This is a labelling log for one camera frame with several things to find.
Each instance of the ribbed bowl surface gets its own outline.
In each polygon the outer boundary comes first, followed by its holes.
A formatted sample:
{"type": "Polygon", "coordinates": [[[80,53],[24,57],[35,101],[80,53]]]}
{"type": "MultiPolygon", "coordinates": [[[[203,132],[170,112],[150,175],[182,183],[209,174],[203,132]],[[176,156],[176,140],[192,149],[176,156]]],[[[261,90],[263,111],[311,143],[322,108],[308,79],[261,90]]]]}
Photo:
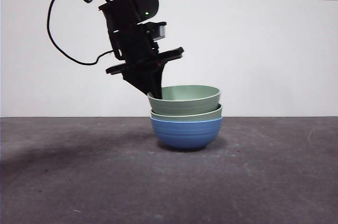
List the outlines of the ribbed bowl surface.
{"type": "Polygon", "coordinates": [[[202,122],[171,122],[151,118],[156,136],[164,144],[181,149],[202,148],[216,139],[222,118],[202,122]]]}

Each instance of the robotic arm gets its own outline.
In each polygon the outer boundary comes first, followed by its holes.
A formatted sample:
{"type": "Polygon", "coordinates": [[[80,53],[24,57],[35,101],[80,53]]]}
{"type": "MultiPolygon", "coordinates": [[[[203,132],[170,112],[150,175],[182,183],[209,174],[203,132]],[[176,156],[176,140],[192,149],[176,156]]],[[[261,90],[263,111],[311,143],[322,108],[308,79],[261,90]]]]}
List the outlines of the robotic arm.
{"type": "Polygon", "coordinates": [[[155,98],[161,99],[165,64],[181,58],[184,50],[180,47],[159,53],[156,41],[165,38],[166,22],[141,23],[154,17],[158,7],[158,0],[106,0],[99,9],[107,20],[109,39],[115,57],[125,61],[123,64],[108,68],[106,73],[111,75],[121,73],[124,80],[144,94],[151,92],[155,98]]]}

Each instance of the stacked bowls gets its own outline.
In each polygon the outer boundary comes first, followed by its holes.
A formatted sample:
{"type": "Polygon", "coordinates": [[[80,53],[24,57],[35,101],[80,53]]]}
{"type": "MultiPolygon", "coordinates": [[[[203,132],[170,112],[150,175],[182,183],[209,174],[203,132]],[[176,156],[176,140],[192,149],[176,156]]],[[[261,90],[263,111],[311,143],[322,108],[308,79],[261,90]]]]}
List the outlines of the stacked bowls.
{"type": "Polygon", "coordinates": [[[148,94],[155,134],[165,145],[202,148],[212,142],[222,125],[220,90],[209,86],[162,88],[162,98],[148,94]]]}

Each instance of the green bowl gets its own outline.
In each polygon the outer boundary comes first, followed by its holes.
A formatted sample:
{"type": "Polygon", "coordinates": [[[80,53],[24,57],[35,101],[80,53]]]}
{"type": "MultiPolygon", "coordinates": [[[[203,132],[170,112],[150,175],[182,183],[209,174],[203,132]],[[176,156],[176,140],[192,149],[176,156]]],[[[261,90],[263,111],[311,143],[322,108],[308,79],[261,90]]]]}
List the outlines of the green bowl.
{"type": "Polygon", "coordinates": [[[168,115],[160,115],[156,114],[153,111],[152,113],[152,118],[155,118],[157,120],[162,120],[162,121],[171,121],[171,122],[201,122],[201,121],[210,121],[210,120],[216,120],[222,117],[222,105],[218,105],[218,109],[207,112],[207,113],[202,113],[202,114],[197,114],[197,115],[187,115],[187,116],[168,116],[168,115]]]}
{"type": "Polygon", "coordinates": [[[221,92],[209,86],[172,86],[162,88],[163,99],[148,94],[153,112],[159,115],[187,116],[218,109],[221,92]]]}

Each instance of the bowl rim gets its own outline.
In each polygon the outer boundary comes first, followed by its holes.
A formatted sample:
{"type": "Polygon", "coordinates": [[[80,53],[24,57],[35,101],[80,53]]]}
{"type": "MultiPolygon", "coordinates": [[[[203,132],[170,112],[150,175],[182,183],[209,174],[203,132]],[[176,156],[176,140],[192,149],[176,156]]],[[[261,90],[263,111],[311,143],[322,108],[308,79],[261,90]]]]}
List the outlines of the bowl rim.
{"type": "Polygon", "coordinates": [[[183,116],[171,116],[171,115],[161,115],[161,114],[157,114],[155,113],[153,110],[151,110],[151,115],[155,115],[155,116],[158,116],[158,117],[171,117],[171,118],[189,118],[189,117],[201,117],[201,116],[204,116],[204,115],[209,115],[209,114],[212,114],[212,113],[217,113],[219,112],[220,110],[223,109],[223,105],[221,104],[218,104],[218,109],[215,109],[213,111],[210,111],[210,112],[206,112],[206,113],[199,113],[199,114],[195,114],[195,115],[183,115],[183,116]]]}
{"type": "Polygon", "coordinates": [[[171,123],[171,124],[198,124],[198,123],[209,123],[209,122],[220,121],[223,119],[223,117],[220,117],[218,119],[213,119],[213,120],[205,120],[205,121],[164,121],[164,120],[159,120],[159,119],[152,118],[152,117],[150,117],[150,119],[156,122],[171,123]]]}
{"type": "Polygon", "coordinates": [[[175,86],[167,86],[167,87],[163,87],[163,88],[172,88],[172,87],[209,87],[209,88],[214,88],[216,89],[218,92],[215,95],[212,96],[208,96],[208,97],[203,97],[203,98],[198,98],[198,99],[192,99],[192,100],[163,100],[163,99],[156,99],[152,96],[150,96],[151,92],[149,92],[147,94],[148,98],[151,100],[155,100],[155,101],[161,101],[161,102],[191,102],[191,101],[200,101],[200,100],[205,100],[205,99],[209,99],[209,98],[213,98],[216,97],[218,95],[221,95],[221,90],[213,87],[213,86],[207,86],[207,85],[175,85],[175,86]]]}

